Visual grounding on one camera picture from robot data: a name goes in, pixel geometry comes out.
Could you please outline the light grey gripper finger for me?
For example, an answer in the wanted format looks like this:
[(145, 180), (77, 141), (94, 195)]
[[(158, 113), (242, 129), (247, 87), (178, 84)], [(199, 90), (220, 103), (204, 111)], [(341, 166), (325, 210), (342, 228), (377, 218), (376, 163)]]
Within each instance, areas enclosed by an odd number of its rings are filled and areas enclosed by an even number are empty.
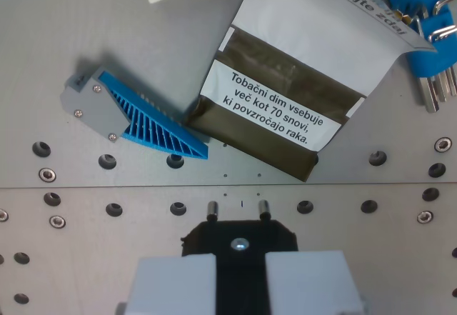
[(364, 314), (342, 251), (266, 254), (272, 314)]
[(216, 257), (162, 256), (139, 261), (125, 314), (215, 314)]

